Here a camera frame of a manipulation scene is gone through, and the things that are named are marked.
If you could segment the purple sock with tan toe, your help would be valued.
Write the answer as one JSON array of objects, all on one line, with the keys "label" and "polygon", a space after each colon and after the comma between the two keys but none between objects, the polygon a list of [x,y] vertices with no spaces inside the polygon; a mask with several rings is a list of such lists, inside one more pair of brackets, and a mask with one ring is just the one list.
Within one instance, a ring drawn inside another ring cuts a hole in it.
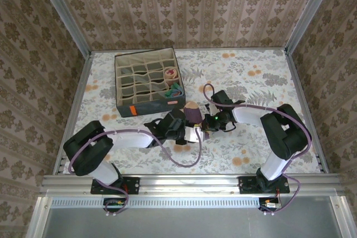
[{"label": "purple sock with tan toe", "polygon": [[[199,109],[199,106],[196,102],[194,101],[188,101],[186,105],[184,106],[183,112],[186,117],[186,127],[200,127],[201,130],[203,131],[202,128],[202,115],[201,111]],[[206,141],[209,139],[209,133],[204,132],[204,140]]]}]

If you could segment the dark fabric sock organizer box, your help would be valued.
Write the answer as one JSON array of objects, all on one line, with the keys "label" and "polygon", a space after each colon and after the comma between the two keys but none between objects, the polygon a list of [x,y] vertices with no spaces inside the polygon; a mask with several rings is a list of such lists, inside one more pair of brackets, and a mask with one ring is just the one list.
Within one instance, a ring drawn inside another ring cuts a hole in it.
[{"label": "dark fabric sock organizer box", "polygon": [[[164,69],[175,67],[178,78],[166,80]],[[172,47],[126,53],[114,58],[116,107],[123,118],[162,113],[186,104],[186,93],[175,50]],[[183,96],[165,98],[173,83]]]}]

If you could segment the teal sock with green toe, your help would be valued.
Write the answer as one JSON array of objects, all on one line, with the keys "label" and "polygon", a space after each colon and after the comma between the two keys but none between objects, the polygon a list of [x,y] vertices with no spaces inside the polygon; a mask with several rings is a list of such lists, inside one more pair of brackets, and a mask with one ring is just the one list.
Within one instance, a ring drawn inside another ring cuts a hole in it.
[{"label": "teal sock with green toe", "polygon": [[165,92],[165,98],[174,98],[178,96],[183,96],[184,89],[178,84],[173,83],[168,91]]}]

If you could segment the tan sock with maroon toe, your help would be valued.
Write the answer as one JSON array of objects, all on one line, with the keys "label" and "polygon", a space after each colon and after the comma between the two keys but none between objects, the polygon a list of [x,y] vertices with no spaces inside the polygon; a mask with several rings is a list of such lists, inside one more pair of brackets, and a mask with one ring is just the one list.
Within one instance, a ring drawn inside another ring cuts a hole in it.
[{"label": "tan sock with maroon toe", "polygon": [[179,77],[179,73],[177,68],[175,67],[167,67],[164,69],[164,78],[166,80],[177,79]]}]

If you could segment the floral tablecloth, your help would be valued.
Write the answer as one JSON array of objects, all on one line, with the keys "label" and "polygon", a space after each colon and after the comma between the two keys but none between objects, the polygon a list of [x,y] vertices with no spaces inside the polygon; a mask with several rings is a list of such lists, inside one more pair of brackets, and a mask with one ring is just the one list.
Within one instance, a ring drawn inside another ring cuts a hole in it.
[{"label": "floral tablecloth", "polygon": [[[206,97],[224,90],[234,101],[276,108],[302,109],[285,52],[270,50],[176,50],[187,101],[205,113]],[[113,52],[93,53],[93,63],[81,102],[76,130],[99,120],[106,130],[137,129],[157,114],[122,118],[115,104]],[[241,174],[255,173],[270,148],[260,127],[236,125],[232,132],[216,132],[202,145],[165,143],[161,148],[127,148],[107,155],[124,174]]]}]

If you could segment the grey metal panel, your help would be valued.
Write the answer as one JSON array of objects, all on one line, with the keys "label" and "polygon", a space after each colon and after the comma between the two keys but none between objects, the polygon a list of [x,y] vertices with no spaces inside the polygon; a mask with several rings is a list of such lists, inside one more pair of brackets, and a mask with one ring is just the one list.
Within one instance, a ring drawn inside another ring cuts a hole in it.
[{"label": "grey metal panel", "polygon": [[263,215],[244,208],[52,209],[43,238],[342,238],[329,213]]}]

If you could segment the aluminium frame cross rail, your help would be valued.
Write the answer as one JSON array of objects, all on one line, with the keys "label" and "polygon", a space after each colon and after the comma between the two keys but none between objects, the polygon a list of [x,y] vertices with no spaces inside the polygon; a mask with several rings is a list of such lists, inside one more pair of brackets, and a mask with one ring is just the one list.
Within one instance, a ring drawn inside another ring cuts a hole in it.
[{"label": "aluminium frame cross rail", "polygon": [[[239,174],[134,174],[139,177],[139,195],[155,197],[233,197],[240,196]],[[290,194],[301,184],[300,196],[340,196],[343,187],[333,173],[292,174],[288,179]],[[40,187],[43,196],[84,196],[90,193],[92,179],[75,175],[45,176]]]}]

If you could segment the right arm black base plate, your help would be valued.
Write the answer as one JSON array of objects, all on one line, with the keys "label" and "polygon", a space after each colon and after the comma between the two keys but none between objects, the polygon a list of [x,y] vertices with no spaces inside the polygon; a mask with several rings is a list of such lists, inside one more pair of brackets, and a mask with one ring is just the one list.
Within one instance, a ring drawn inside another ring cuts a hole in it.
[{"label": "right arm black base plate", "polygon": [[290,187],[287,178],[280,176],[272,181],[258,176],[240,176],[238,177],[239,192],[241,194],[276,194],[290,193]]}]

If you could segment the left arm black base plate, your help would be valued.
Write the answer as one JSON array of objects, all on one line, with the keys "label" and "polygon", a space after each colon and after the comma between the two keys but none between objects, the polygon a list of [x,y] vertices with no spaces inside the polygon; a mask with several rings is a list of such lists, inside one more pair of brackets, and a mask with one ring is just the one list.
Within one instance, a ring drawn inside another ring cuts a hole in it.
[{"label": "left arm black base plate", "polygon": [[[110,187],[120,188],[129,195],[139,194],[140,178],[123,177],[110,185]],[[92,195],[121,195],[117,190],[102,186],[97,180],[92,180],[90,193]]]}]

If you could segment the aluminium frame post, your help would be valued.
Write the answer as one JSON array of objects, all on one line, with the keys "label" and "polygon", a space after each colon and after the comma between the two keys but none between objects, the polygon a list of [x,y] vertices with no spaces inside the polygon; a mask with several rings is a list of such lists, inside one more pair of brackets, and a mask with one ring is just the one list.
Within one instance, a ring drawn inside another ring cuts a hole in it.
[{"label": "aluminium frame post", "polygon": [[88,59],[91,53],[91,49],[87,44],[79,25],[76,23],[74,17],[72,16],[65,0],[50,0],[57,13],[59,14],[61,20],[63,21],[65,27],[69,31],[71,37],[76,43],[77,48],[83,55],[84,59]]},{"label": "aluminium frame post", "polygon": [[297,21],[296,27],[292,31],[292,34],[285,46],[286,54],[292,55],[298,43],[300,42],[303,34],[306,32],[307,27],[312,21],[314,15],[316,14],[319,6],[323,0],[308,0],[306,7],[304,8],[299,20]]}]

